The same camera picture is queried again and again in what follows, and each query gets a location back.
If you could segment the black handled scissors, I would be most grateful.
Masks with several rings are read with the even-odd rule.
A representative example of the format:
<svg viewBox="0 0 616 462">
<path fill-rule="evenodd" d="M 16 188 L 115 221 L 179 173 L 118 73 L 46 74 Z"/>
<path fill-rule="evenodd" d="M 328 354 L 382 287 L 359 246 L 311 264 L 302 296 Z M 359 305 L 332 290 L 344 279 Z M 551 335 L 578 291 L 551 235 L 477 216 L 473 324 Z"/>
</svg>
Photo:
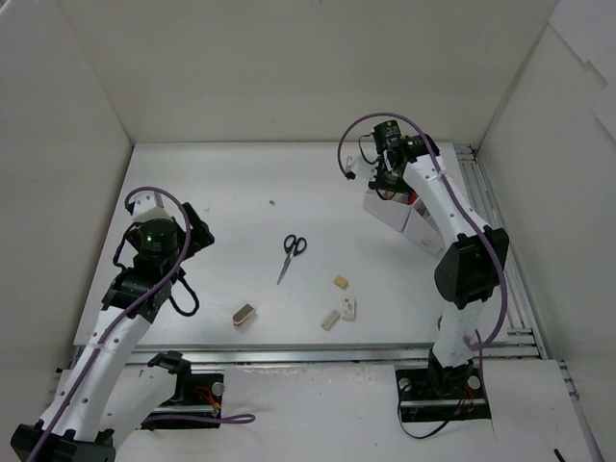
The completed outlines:
<svg viewBox="0 0 616 462">
<path fill-rule="evenodd" d="M 294 257 L 301 255 L 307 248 L 307 241 L 304 237 L 295 234 L 288 235 L 283 242 L 286 254 L 282 269 L 277 278 L 276 284 L 280 285 Z"/>
</svg>

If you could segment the tan eraser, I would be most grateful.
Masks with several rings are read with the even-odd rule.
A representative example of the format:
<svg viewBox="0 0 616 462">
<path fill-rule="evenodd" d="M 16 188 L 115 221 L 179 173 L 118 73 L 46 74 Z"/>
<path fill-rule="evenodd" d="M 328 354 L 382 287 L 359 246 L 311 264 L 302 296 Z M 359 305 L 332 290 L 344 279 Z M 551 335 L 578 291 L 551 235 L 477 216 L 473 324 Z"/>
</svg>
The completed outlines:
<svg viewBox="0 0 616 462">
<path fill-rule="evenodd" d="M 342 290 L 345 290 L 348 286 L 348 281 L 342 276 L 337 276 L 334 279 L 334 284 Z"/>
</svg>

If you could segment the white eraser with label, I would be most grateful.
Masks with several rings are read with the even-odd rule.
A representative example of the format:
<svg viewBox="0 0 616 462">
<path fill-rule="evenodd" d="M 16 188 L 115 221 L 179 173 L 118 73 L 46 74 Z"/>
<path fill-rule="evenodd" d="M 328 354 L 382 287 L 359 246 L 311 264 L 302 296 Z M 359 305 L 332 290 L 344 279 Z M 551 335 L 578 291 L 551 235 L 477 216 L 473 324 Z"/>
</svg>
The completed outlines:
<svg viewBox="0 0 616 462">
<path fill-rule="evenodd" d="M 356 298 L 353 296 L 347 296 L 343 299 L 342 307 L 342 320 L 343 321 L 356 321 Z"/>
</svg>

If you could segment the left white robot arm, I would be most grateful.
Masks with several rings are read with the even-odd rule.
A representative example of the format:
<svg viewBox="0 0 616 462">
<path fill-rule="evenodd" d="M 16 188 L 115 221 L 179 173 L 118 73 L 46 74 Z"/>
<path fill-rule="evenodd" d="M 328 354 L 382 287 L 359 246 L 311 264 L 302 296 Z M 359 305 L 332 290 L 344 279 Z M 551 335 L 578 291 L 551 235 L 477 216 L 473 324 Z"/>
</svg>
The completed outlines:
<svg viewBox="0 0 616 462">
<path fill-rule="evenodd" d="M 122 240 L 136 250 L 103 297 L 90 342 L 49 407 L 34 424 L 21 424 L 11 447 L 22 461 L 113 461 L 121 444 L 160 404 L 192 393 L 191 365 L 182 353 L 157 354 L 125 398 L 116 384 L 137 343 L 160 309 L 185 283 L 182 263 L 215 241 L 193 206 L 182 203 L 177 223 L 150 193 L 128 204 L 132 224 Z"/>
</svg>

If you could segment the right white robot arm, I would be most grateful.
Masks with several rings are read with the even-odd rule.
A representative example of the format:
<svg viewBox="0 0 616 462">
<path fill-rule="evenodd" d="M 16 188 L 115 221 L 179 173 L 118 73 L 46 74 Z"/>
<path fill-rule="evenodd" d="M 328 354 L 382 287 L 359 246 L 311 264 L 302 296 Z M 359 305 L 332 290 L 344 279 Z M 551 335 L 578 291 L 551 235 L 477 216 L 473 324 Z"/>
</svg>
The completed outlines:
<svg viewBox="0 0 616 462">
<path fill-rule="evenodd" d="M 386 120 L 373 127 L 372 138 L 370 189 L 416 193 L 444 241 L 434 282 L 446 308 L 425 383 L 432 394 L 446 397 L 470 374 L 474 351 L 491 345 L 504 325 L 509 237 L 503 228 L 492 228 L 449 179 L 430 136 L 405 136 L 396 121 Z"/>
</svg>

